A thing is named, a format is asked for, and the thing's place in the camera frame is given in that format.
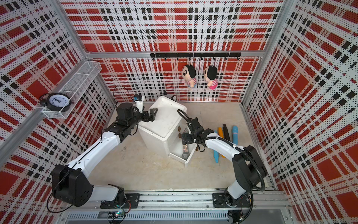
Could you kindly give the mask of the silver glitter microphone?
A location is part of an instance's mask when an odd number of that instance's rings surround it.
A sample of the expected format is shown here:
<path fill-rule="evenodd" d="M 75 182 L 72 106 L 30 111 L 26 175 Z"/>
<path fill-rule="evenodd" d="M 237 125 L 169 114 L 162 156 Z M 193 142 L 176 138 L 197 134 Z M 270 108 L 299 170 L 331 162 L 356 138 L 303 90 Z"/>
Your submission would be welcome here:
<path fill-rule="evenodd" d="M 188 158 L 189 158 L 189 156 L 190 156 L 190 153 L 189 153 L 189 150 L 188 150 L 188 145 L 187 144 L 185 144 L 185 145 L 183 145 L 183 150 L 182 150 L 182 159 L 184 159 L 184 160 L 187 160 Z"/>

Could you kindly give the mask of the white three-drawer cabinet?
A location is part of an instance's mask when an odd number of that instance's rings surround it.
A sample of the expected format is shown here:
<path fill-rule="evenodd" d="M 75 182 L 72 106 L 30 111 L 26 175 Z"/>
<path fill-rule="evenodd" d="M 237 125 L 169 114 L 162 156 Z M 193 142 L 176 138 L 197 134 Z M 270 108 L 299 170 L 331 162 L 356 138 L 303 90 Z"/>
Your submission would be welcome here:
<path fill-rule="evenodd" d="M 162 157 L 169 157 L 169 148 L 178 137 L 178 134 L 186 128 L 186 124 L 178 114 L 178 110 L 187 112 L 187 107 L 161 96 L 151 108 L 158 109 L 155 121 L 140 122 L 139 133 L 149 150 Z"/>

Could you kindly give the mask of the white bottom drawer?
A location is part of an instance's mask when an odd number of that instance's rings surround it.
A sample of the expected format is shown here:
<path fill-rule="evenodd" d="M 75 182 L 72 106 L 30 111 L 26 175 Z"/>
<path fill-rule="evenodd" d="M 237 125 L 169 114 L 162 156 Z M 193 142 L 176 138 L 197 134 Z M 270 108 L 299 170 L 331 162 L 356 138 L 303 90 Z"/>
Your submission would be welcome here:
<path fill-rule="evenodd" d="M 171 147 L 169 148 L 169 157 L 182 163 L 185 168 L 189 167 L 191 159 L 196 152 L 196 144 L 183 145 L 182 135 L 188 133 L 185 129 L 183 133 L 179 133 Z"/>

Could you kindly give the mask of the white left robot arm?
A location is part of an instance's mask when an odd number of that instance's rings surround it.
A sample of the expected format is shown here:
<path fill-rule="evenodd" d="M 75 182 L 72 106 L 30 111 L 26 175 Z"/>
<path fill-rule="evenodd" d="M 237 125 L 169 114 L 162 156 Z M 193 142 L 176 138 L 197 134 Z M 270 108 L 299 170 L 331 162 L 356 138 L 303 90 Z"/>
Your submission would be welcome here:
<path fill-rule="evenodd" d="M 56 165 L 53 169 L 52 197 L 75 207 L 92 201 L 101 201 L 111 207 L 125 204 L 123 188 L 113 184 L 92 185 L 88 177 L 102 159 L 131 134 L 132 129 L 140 122 L 153 122 L 157 112 L 157 108 L 144 111 L 141 102 L 120 104 L 116 120 L 92 146 L 67 165 Z"/>

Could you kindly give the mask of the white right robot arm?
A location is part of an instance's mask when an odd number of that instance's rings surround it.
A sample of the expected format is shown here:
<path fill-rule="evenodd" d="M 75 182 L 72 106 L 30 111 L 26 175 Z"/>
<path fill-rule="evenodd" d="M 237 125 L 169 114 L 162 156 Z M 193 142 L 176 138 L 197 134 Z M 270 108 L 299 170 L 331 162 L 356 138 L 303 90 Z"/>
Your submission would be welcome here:
<path fill-rule="evenodd" d="M 197 118 L 185 118 L 189 131 L 182 134 L 184 145 L 197 144 L 212 149 L 232 162 L 235 181 L 224 190 L 224 203 L 235 207 L 243 196 L 253 190 L 265 191 L 264 178 L 268 175 L 257 150 L 242 147 L 220 137 L 211 129 L 204 129 Z"/>

